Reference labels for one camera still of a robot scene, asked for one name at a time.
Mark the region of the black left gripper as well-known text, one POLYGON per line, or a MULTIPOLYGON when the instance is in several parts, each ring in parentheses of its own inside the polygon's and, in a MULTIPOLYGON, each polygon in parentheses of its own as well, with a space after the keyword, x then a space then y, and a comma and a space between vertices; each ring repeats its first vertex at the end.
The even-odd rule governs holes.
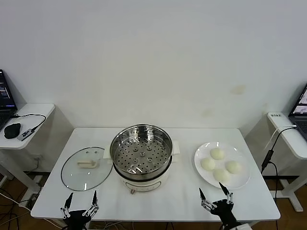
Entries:
POLYGON ((64 203, 64 207, 60 210, 63 213, 63 218, 65 219, 65 229, 66 230, 86 230, 86 224, 91 221, 97 211, 99 210, 99 205, 97 201, 97 191, 94 192, 91 206, 85 210, 69 211, 72 202, 73 193, 69 195, 64 203))

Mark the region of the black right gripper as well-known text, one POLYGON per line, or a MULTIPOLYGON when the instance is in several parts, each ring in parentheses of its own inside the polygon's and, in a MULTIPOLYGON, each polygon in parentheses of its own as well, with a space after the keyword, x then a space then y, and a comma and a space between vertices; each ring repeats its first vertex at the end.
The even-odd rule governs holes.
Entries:
POLYGON ((226 199, 218 200, 211 203, 206 199, 201 188, 199 188, 201 206, 211 214, 218 216, 222 222, 223 227, 237 227, 241 225, 241 223, 237 221, 237 219, 232 213, 232 209, 234 206, 233 193, 230 193, 229 190, 221 182, 219 182, 219 185, 224 194, 226 195, 226 199))

